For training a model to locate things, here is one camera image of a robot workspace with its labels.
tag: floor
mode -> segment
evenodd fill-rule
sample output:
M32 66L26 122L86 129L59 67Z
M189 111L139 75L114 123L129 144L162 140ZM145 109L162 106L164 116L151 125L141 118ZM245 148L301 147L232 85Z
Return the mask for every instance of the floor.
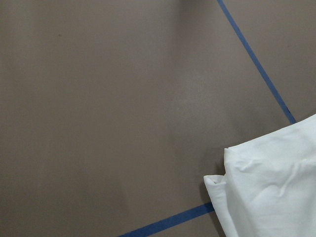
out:
M316 2L225 4L300 121ZM1 228L120 236L210 202L223 149L289 122L215 0L0 3ZM214 212L156 237L224 237Z

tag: blue tape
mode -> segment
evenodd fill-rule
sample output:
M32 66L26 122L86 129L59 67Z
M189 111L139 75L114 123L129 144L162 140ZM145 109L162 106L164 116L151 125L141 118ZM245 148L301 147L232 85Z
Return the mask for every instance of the blue tape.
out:
M283 99L280 96L279 92L277 91L276 87L274 86L274 84L270 80L268 74L266 73L266 71L262 67L261 63L259 62L257 56L252 51L249 43L247 42L246 38L243 36L243 34L240 31L240 29L239 29L238 25L236 24L235 20L233 19L233 17L229 13L228 9L226 8L224 2L222 0L217 0L217 2L219 3L222 11L224 12L224 14L226 15L226 17L227 17L227 19L229 21L229 23L231 24L232 28L236 32L237 36L239 37L241 43L245 47L245 49L246 49L247 53L249 54L250 58L252 59L253 63L257 67L257 69L258 69L259 73L261 74L262 78L264 79L264 81L266 82L267 86L269 87L271 93L273 94L273 96L275 97L276 101L278 102L278 104L282 108L283 112L287 116L288 120L290 121L291 124L296 123L296 120L295 120L294 116L292 115L292 113L290 112L288 107L286 106L285 102L283 101ZM121 235L119 237L147 237L147 236L151 236L153 234L156 234L158 232L164 231L166 229L169 229L169 228L171 228L173 226L179 225L179 224L184 223L186 221L190 221L190 220L192 220L194 218L197 218L197 217L199 217L201 215L204 215L204 214L212 212L212 211L214 211L214 208L213 208L212 203L209 202L209 203L206 203L204 205L201 205L201 206L192 208L190 210L181 212L181 213L176 214L174 216L168 217L168 218L163 219L161 221L158 221L158 222L152 223L150 225L144 226L144 227L139 228L137 230L128 232L128 233L123 234L123 235Z
M212 203L209 202L204 205L181 212L169 218L163 219L161 221L152 223L140 229L134 230L132 232L126 233L119 237L147 237L160 231L164 231L173 226L179 225L183 222L190 221L211 211L214 211L214 208Z
M239 37L241 43L245 47L246 51L248 52L250 58L252 59L253 63L257 67L258 71L260 72L262 78L265 80L267 86L269 87L270 91L272 92L273 96L275 97L276 101L282 108L283 112L287 116L288 120L290 121L291 124L296 123L296 120L288 107L286 106L285 102L283 101L282 97L280 96L279 92L277 91L276 87L273 85L272 81L270 80L268 74L262 67L261 63L259 62L258 58L256 57L255 53L252 51L250 45L248 44L246 38L243 36L242 32L240 31L238 25L236 24L235 20L229 13L228 9L226 8L223 0L217 0L218 4L220 5L222 11L226 15L229 23L231 24L232 28L236 32L237 36Z

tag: fabric fold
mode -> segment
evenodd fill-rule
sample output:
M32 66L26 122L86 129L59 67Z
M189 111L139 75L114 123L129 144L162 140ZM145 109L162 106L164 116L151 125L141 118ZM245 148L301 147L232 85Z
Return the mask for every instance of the fabric fold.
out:
M227 237L316 233L316 115L224 150L226 174L204 176Z

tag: white sheet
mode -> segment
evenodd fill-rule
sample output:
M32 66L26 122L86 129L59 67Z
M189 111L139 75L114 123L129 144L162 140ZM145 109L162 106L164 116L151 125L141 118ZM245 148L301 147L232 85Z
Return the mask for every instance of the white sheet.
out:
M316 115L224 152L204 176L227 237L316 236Z

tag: gray surface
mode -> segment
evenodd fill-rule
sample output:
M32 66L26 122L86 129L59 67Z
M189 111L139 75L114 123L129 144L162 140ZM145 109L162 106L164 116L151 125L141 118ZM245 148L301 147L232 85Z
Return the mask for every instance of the gray surface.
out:
M227 4L296 118L316 113L314 2ZM201 205L224 147L289 124L216 1L0 15L1 236L117 236ZM218 229L204 215L157 236Z

